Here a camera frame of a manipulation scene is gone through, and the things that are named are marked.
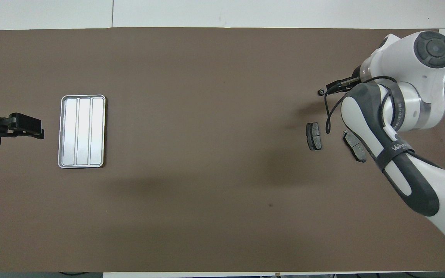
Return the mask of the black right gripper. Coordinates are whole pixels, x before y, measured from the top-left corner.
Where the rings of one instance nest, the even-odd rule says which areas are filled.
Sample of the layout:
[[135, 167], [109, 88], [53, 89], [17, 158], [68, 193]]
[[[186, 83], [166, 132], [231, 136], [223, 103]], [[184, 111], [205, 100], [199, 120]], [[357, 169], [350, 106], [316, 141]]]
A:
[[331, 82], [326, 86], [326, 92], [329, 93], [338, 93], [338, 92], [347, 92], [349, 89], [361, 83], [360, 79], [360, 66], [355, 68], [351, 77], [347, 77], [341, 80], [336, 80]]

